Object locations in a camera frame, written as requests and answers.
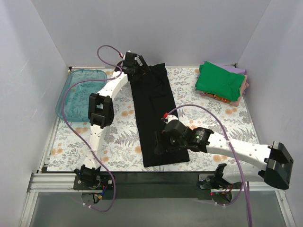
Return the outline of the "pink folded t-shirt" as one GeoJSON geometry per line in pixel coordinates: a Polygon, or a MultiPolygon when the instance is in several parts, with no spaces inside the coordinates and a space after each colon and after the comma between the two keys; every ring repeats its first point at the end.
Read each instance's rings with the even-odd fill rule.
{"type": "Polygon", "coordinates": [[[239,104],[240,104],[240,101],[242,100],[242,97],[243,97],[243,94],[244,94],[244,91],[245,91],[245,89],[246,88],[248,88],[250,85],[249,85],[249,83],[247,82],[247,75],[244,75],[244,77],[245,77],[245,79],[244,79],[244,81],[243,81],[243,83],[242,83],[242,85],[241,85],[241,87],[240,87],[240,96],[239,96],[239,98],[238,98],[238,100],[237,101],[231,101],[229,104],[230,105],[232,105],[232,106],[235,106],[235,107],[237,107],[237,106],[239,106],[239,104]]]}

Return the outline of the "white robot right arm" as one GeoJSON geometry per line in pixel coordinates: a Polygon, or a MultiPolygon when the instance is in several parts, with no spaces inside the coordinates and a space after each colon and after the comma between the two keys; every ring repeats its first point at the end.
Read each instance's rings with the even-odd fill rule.
{"type": "Polygon", "coordinates": [[[223,155],[243,161],[241,167],[219,164],[213,174],[200,178],[205,189],[225,189],[239,182],[265,182],[280,189],[289,189],[294,160],[283,143],[253,144],[227,140],[211,129],[190,129],[178,119],[169,120],[165,128],[155,133],[156,154],[175,153],[182,149],[223,155]]]}

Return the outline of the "aluminium frame rail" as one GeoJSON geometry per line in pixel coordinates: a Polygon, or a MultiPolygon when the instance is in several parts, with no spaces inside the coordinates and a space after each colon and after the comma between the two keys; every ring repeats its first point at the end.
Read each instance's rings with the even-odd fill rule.
{"type": "MultiPolygon", "coordinates": [[[[28,193],[39,193],[39,192],[84,192],[90,193],[88,191],[77,191],[73,189],[74,179],[77,176],[72,172],[49,172],[49,173],[33,173],[30,177],[30,182],[28,185],[28,193]]],[[[212,189],[211,193],[219,193],[220,190],[212,189]]]]}

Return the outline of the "black t-shirt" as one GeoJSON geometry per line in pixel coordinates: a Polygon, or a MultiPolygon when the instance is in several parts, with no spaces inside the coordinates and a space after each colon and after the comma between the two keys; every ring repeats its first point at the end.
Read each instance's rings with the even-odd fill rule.
{"type": "Polygon", "coordinates": [[[150,73],[131,81],[134,110],[144,167],[161,166],[189,161],[186,149],[177,152],[155,154],[155,132],[165,123],[163,115],[176,107],[165,63],[149,66],[150,73]]]}

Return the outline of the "lavender folded t-shirt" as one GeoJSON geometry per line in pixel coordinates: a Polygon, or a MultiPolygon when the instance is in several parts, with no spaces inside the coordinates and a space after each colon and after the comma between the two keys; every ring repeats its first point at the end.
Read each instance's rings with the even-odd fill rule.
{"type": "Polygon", "coordinates": [[[236,73],[236,74],[241,74],[241,75],[245,75],[246,70],[245,69],[240,69],[240,68],[236,68],[235,66],[231,66],[231,65],[222,65],[222,64],[216,64],[216,66],[231,72],[231,73],[236,73]]]}

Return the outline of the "green folded t-shirt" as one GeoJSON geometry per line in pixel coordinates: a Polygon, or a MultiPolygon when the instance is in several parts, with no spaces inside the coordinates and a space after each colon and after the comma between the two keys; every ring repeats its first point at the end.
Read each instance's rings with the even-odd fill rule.
{"type": "Polygon", "coordinates": [[[244,80],[244,75],[229,72],[206,61],[199,66],[199,77],[195,87],[199,91],[237,101],[241,96],[240,88],[244,80]]]}

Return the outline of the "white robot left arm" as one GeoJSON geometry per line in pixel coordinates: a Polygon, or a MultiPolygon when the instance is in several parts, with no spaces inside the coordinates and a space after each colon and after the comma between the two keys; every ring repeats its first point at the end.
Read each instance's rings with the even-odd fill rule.
{"type": "Polygon", "coordinates": [[[101,164],[97,154],[104,142],[107,126],[114,120],[114,98],[128,81],[136,81],[150,72],[143,56],[128,51],[122,58],[110,81],[97,93],[89,96],[90,152],[81,168],[75,169],[75,173],[80,178],[80,183],[90,189],[97,189],[102,184],[99,176],[101,164]]]}

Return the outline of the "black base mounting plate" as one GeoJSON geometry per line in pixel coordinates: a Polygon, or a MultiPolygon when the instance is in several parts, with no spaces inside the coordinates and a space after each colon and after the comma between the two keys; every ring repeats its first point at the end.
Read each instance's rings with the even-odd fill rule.
{"type": "Polygon", "coordinates": [[[113,172],[111,176],[99,172],[92,177],[75,176],[73,189],[101,192],[103,199],[165,199],[198,198],[211,199],[211,190],[226,190],[230,183],[215,172],[113,172]]]}

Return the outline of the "teal transparent plastic tray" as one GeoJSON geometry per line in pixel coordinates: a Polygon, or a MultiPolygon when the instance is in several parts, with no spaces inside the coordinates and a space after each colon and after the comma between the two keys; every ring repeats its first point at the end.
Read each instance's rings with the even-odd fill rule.
{"type": "Polygon", "coordinates": [[[69,122],[88,122],[89,96],[107,83],[102,70],[79,69],[71,72],[58,99],[55,112],[69,122]]]}

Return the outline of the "orange patterned folded t-shirt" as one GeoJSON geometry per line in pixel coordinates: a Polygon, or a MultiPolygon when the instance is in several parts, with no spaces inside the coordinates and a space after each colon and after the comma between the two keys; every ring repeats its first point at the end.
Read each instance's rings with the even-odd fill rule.
{"type": "Polygon", "coordinates": [[[204,92],[204,95],[210,97],[210,98],[213,98],[213,99],[216,99],[216,100],[219,100],[221,102],[225,102],[225,103],[230,103],[231,101],[226,99],[226,98],[223,98],[223,97],[220,97],[216,94],[212,94],[212,93],[207,93],[207,92],[204,92]]]}

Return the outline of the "floral patterned table mat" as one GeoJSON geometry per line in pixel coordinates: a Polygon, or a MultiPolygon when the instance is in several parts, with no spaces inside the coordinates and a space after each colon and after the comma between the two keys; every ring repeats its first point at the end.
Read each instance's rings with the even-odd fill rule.
{"type": "MultiPolygon", "coordinates": [[[[229,138],[257,143],[245,102],[234,107],[205,97],[195,90],[198,69],[167,68],[171,90],[183,124],[194,129],[205,127],[217,133],[227,131],[229,138]]],[[[110,171],[145,171],[143,155],[136,126],[131,87],[125,85],[114,101],[115,118],[105,133],[105,142],[98,155],[110,171]]],[[[46,161],[47,172],[72,172],[79,168],[89,153],[89,125],[76,122],[67,126],[59,121],[52,151],[46,161]]],[[[154,166],[148,171],[213,171],[218,164],[234,164],[235,160],[223,155],[190,152],[190,161],[179,164],[154,166]]]]}

